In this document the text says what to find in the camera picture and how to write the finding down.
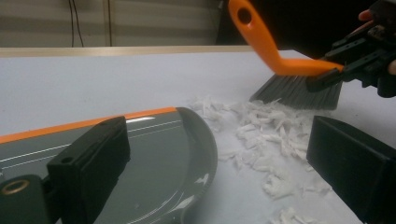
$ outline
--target gray bristles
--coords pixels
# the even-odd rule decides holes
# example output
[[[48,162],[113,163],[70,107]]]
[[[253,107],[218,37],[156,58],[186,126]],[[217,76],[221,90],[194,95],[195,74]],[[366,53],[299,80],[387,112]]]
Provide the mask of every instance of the gray bristles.
[[[282,105],[295,109],[334,110],[342,82],[328,89],[317,92],[307,90],[306,77],[273,75],[251,98],[250,101],[261,100],[265,104],[279,100]]]

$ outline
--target brush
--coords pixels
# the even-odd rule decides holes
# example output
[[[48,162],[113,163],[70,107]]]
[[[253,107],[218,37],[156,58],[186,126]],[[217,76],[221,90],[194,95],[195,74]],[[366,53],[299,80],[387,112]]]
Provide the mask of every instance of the brush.
[[[276,74],[272,76],[250,101],[264,103],[279,100],[283,105],[296,109],[328,109],[337,107],[342,82],[321,91],[309,91],[308,78],[340,72],[343,65],[312,59],[284,59],[279,55],[276,43],[261,17],[247,0],[230,0],[233,23],[251,47]]]

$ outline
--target white tabletop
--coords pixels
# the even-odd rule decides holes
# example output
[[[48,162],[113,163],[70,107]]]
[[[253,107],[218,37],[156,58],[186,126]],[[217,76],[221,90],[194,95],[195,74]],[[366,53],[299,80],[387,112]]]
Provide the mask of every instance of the white tabletop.
[[[303,57],[282,51],[286,57]],[[0,58],[0,135],[84,119],[165,107],[189,106],[211,95],[224,104],[246,102],[273,74],[248,52],[195,52],[129,56]],[[346,83],[332,116],[396,147],[395,99]],[[217,137],[219,147],[234,136]],[[262,175],[219,162],[212,187],[188,217],[191,223],[266,223],[282,208],[327,223],[360,223],[330,192],[271,200]]]

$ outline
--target orange brush handle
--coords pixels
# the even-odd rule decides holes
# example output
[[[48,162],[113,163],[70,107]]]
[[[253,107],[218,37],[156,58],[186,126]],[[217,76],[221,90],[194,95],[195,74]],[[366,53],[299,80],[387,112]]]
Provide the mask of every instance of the orange brush handle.
[[[283,59],[267,26],[248,0],[230,0],[228,5],[233,23],[264,62],[282,76],[318,76],[343,65],[312,59]]]

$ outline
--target cable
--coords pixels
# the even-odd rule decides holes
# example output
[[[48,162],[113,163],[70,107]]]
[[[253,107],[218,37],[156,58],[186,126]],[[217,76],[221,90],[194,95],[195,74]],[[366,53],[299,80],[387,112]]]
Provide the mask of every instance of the cable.
[[[70,17],[72,21],[72,48],[74,47],[74,20],[73,20],[73,8],[72,8],[72,2],[69,0],[69,7],[70,7]]]
[[[84,48],[84,42],[82,41],[81,31],[79,30],[79,21],[78,21],[78,13],[77,13],[77,8],[76,8],[76,3],[75,3],[75,0],[72,0],[72,1],[73,1],[73,6],[74,6],[75,12],[76,12],[76,20],[77,20],[77,29],[78,29],[79,40],[81,41],[81,46]]]

